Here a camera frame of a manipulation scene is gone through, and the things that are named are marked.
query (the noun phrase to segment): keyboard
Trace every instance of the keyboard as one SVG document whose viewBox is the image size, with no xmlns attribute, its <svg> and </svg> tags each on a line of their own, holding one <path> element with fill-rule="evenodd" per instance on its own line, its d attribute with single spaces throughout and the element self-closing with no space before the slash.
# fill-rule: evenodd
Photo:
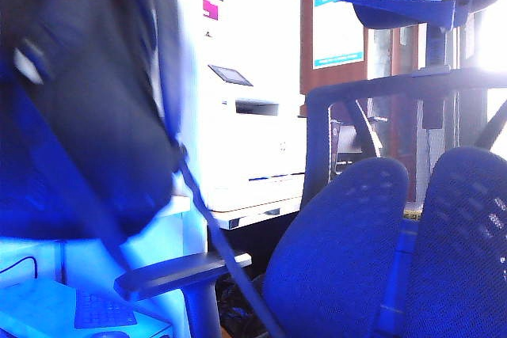
<svg viewBox="0 0 507 338">
<path fill-rule="evenodd" d="M 85 291 L 76 291 L 76 329 L 113 328 L 136 325 L 134 311 L 128 306 Z"/>
</svg>

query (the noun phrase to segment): bright light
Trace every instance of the bright light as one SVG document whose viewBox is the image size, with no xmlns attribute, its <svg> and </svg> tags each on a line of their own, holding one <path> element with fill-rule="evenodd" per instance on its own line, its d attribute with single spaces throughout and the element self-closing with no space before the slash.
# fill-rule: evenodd
<svg viewBox="0 0 507 338">
<path fill-rule="evenodd" d="M 490 6 L 482 19 L 478 64 L 486 70 L 507 71 L 507 0 Z"/>
</svg>

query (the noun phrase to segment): desk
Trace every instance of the desk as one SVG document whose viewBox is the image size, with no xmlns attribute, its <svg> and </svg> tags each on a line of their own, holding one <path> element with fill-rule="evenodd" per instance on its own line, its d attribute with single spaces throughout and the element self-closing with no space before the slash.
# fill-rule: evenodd
<svg viewBox="0 0 507 338">
<path fill-rule="evenodd" d="M 75 329 L 75 289 L 48 279 L 29 280 L 0 290 L 0 328 L 18 338 L 90 338 L 95 332 L 126 332 L 130 338 L 171 337 L 165 322 L 135 312 L 137 325 Z"/>
</svg>

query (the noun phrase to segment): chair armrest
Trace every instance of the chair armrest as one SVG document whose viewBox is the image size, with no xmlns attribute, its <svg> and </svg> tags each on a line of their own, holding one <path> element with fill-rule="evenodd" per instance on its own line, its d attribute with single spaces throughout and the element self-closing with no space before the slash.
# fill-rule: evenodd
<svg viewBox="0 0 507 338">
<path fill-rule="evenodd" d="M 241 267 L 252 264 L 247 253 L 237 253 L 235 258 Z M 125 300 L 139 301 L 175 289 L 214 282 L 227 272 L 225 262 L 217 253 L 197 253 L 126 272 L 115 280 L 114 289 Z"/>
</svg>

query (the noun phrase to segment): printer output slot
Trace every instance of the printer output slot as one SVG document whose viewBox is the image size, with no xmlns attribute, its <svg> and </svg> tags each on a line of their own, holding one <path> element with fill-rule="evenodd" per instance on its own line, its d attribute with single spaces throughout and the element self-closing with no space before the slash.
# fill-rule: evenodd
<svg viewBox="0 0 507 338">
<path fill-rule="evenodd" d="M 278 104 L 266 104 L 252 101 L 236 101 L 238 114 L 277 116 Z"/>
</svg>

